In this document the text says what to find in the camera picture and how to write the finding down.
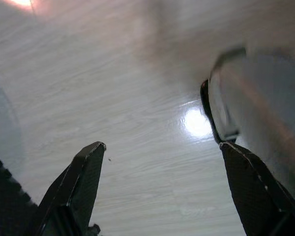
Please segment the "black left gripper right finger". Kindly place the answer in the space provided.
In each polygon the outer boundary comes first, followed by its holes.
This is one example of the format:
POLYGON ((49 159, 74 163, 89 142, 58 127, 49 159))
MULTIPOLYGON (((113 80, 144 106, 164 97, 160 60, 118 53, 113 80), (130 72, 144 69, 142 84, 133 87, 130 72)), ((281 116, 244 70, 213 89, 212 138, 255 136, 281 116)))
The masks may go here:
POLYGON ((295 236, 295 200, 250 150, 219 145, 233 202, 248 236, 295 236))

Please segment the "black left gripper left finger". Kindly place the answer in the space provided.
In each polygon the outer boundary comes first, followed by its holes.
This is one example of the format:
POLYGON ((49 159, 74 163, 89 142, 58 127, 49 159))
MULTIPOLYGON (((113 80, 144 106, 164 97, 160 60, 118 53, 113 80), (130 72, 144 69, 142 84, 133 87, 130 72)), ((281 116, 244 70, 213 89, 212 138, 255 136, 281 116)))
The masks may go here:
POLYGON ((92 143, 81 149, 48 188, 27 226, 29 236, 97 236, 89 225, 106 145, 92 143))

